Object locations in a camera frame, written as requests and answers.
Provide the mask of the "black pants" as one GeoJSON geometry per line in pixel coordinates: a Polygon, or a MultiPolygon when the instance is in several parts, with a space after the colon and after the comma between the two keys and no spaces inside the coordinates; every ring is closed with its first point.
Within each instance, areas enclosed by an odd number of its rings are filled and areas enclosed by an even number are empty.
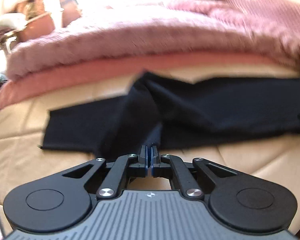
{"type": "Polygon", "coordinates": [[[126,95],[51,111],[42,149],[114,160],[144,145],[175,150],[285,133],[300,133],[300,78],[191,84],[146,72],[126,95]]]}

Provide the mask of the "salmon pink bed sheet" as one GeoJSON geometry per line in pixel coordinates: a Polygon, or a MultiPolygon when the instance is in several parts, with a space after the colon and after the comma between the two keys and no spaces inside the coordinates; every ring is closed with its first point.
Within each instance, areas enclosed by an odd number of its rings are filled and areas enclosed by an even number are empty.
{"type": "Polygon", "coordinates": [[[96,59],[68,66],[55,66],[8,81],[0,89],[0,110],[57,89],[136,74],[143,70],[164,72],[173,69],[206,67],[213,72],[234,68],[247,74],[284,76],[288,69],[273,60],[246,53],[195,51],[162,55],[96,59]]]}

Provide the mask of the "terracotta storage bin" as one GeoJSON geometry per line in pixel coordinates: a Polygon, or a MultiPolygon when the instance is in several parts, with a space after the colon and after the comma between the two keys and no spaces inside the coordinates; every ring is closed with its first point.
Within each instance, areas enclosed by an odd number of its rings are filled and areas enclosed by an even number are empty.
{"type": "Polygon", "coordinates": [[[51,13],[46,12],[30,19],[25,29],[18,33],[18,37],[21,42],[25,42],[44,35],[49,35],[54,29],[55,24],[51,18],[51,13]]]}

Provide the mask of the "pink fluffy blanket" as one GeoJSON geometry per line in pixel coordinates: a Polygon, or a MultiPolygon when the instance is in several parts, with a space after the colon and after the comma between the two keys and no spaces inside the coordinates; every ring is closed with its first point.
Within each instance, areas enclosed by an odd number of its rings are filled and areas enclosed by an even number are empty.
{"type": "Polygon", "coordinates": [[[104,57],[220,50],[300,60],[300,8],[271,20],[214,0],[164,0],[86,14],[67,27],[18,44],[6,74],[17,80],[44,69],[104,57]]]}

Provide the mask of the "pink quilted pillow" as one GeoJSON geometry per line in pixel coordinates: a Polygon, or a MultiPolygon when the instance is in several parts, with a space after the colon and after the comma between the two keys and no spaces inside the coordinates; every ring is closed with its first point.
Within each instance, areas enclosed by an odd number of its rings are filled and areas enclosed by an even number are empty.
{"type": "Polygon", "coordinates": [[[300,4],[289,0],[218,0],[245,14],[279,22],[300,35],[300,4]]]}

